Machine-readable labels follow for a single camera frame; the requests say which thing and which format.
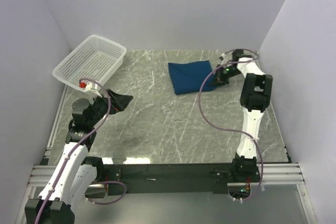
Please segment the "blue mickey mouse t-shirt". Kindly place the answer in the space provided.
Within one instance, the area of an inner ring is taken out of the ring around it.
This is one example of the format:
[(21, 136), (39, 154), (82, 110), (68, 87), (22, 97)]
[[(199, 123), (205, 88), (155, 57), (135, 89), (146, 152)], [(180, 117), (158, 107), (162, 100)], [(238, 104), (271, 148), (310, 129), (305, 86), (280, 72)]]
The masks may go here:
[(183, 95), (199, 92), (204, 79), (213, 71), (206, 61), (190, 63), (168, 63), (174, 93)]

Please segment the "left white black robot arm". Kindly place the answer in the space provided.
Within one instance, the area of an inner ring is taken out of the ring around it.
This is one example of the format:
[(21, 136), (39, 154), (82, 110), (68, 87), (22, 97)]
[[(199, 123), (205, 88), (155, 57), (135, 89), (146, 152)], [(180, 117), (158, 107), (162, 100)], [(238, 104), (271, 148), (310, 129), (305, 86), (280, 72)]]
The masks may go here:
[(124, 111), (133, 100), (110, 89), (92, 102), (85, 98), (72, 104), (72, 119), (61, 159), (37, 198), (25, 205), (27, 223), (74, 223), (76, 203), (91, 184), (106, 185), (102, 159), (88, 156), (97, 129), (107, 117)]

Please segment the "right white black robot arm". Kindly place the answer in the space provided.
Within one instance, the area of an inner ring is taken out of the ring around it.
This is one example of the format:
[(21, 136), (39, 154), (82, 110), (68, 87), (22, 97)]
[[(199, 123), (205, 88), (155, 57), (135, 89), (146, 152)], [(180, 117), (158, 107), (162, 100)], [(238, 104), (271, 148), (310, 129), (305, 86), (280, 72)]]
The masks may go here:
[(212, 84), (216, 87), (229, 84), (229, 79), (242, 74), (244, 84), (240, 95), (243, 107), (242, 134), (230, 175), (235, 181), (258, 177), (257, 147), (259, 128), (265, 110), (270, 105), (273, 77), (265, 74), (255, 63), (252, 55), (243, 49), (231, 50), (232, 59), (226, 66), (218, 65)]

